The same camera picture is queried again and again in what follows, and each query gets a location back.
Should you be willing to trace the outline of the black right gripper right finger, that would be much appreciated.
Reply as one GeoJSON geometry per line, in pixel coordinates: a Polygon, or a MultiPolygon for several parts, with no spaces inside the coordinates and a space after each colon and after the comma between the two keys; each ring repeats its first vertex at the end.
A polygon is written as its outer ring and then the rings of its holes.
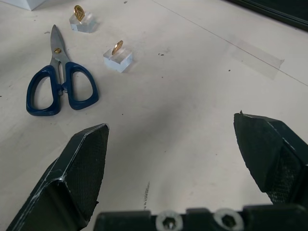
{"type": "Polygon", "coordinates": [[[308,144],[277,119],[240,112],[233,125],[245,165],[271,202],[308,205],[308,144]]]}

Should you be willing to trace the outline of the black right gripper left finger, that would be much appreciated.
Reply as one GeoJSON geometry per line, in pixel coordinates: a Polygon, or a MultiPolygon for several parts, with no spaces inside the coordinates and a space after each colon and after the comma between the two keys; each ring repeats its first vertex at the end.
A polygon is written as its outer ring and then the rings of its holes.
{"type": "Polygon", "coordinates": [[[76,133],[6,231],[80,231],[87,227],[98,203],[108,135],[107,124],[76,133]]]}

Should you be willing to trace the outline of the clear tape strip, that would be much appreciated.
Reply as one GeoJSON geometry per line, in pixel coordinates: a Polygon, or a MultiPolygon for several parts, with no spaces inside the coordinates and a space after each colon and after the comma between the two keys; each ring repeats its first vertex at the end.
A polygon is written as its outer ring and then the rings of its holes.
{"type": "Polygon", "coordinates": [[[237,37],[230,37],[228,43],[232,46],[230,53],[233,59],[269,79],[276,78],[284,63],[284,59],[279,59],[237,37]]]}

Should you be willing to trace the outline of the clear acrylic coin stand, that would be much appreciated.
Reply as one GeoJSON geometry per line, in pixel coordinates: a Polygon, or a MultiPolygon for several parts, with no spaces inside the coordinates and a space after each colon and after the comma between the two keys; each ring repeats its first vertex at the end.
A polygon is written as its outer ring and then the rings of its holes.
{"type": "Polygon", "coordinates": [[[120,48],[114,55],[109,49],[103,54],[103,60],[107,67],[122,73],[133,61],[133,53],[126,48],[120,48]]]}
{"type": "Polygon", "coordinates": [[[77,20],[76,16],[73,14],[69,18],[70,26],[73,31],[92,33],[98,27],[96,18],[90,12],[85,12],[84,18],[80,21],[77,20]]]}

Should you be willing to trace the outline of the gold coin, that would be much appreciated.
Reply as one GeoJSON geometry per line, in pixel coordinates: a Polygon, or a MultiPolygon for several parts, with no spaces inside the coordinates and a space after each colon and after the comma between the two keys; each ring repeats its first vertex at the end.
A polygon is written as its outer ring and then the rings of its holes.
{"type": "Polygon", "coordinates": [[[123,45],[123,41],[120,40],[117,44],[115,44],[113,50],[112,50],[112,55],[115,55],[121,48],[123,45]]]}
{"type": "Polygon", "coordinates": [[[76,5],[74,7],[74,15],[78,21],[82,21],[82,19],[85,17],[85,12],[80,5],[76,5]]]}

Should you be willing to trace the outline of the white paper sheet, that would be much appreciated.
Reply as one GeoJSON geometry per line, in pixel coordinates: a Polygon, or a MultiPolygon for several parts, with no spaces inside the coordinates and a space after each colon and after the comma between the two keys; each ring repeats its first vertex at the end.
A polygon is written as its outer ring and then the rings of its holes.
{"type": "Polygon", "coordinates": [[[28,11],[32,11],[46,0],[0,0],[0,2],[7,3],[9,5],[19,7],[28,11]]]}

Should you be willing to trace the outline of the blue handled steel scissors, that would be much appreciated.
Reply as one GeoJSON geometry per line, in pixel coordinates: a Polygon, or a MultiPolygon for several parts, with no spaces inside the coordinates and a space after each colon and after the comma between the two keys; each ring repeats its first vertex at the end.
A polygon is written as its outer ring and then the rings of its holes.
{"type": "Polygon", "coordinates": [[[51,30],[51,62],[39,70],[31,79],[26,92],[26,110],[32,116],[53,116],[60,112],[60,96],[67,93],[72,109],[81,110],[95,104],[99,99],[98,89],[91,73],[83,66],[70,61],[65,52],[65,43],[62,34],[56,25],[51,30]],[[83,73],[92,87],[92,95],[86,100],[79,101],[74,97],[73,74],[83,73]],[[41,80],[48,77],[51,83],[53,101],[44,109],[34,106],[35,91],[41,80]]]}

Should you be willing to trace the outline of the dark metal frame rail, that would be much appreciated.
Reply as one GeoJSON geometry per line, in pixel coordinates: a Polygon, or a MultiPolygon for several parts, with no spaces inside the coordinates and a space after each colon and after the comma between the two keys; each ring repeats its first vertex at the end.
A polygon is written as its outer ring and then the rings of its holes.
{"type": "Polygon", "coordinates": [[[308,0],[227,0],[308,32],[308,0]]]}

